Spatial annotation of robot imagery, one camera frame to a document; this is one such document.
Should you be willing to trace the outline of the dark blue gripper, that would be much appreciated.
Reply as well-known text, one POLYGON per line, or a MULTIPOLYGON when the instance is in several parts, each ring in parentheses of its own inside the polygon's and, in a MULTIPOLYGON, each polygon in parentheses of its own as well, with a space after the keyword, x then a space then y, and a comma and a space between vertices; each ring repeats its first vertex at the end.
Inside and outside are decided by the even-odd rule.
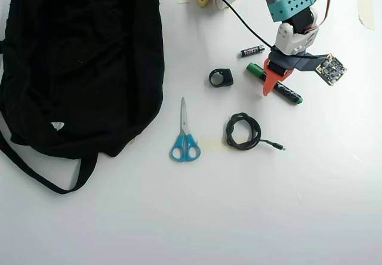
POLYGON ((314 71, 318 65, 329 57, 328 54, 312 55, 306 50, 287 56, 274 47, 264 61, 263 69, 266 80, 263 85, 263 95, 267 96, 278 82, 284 81, 294 69, 302 72, 314 71))

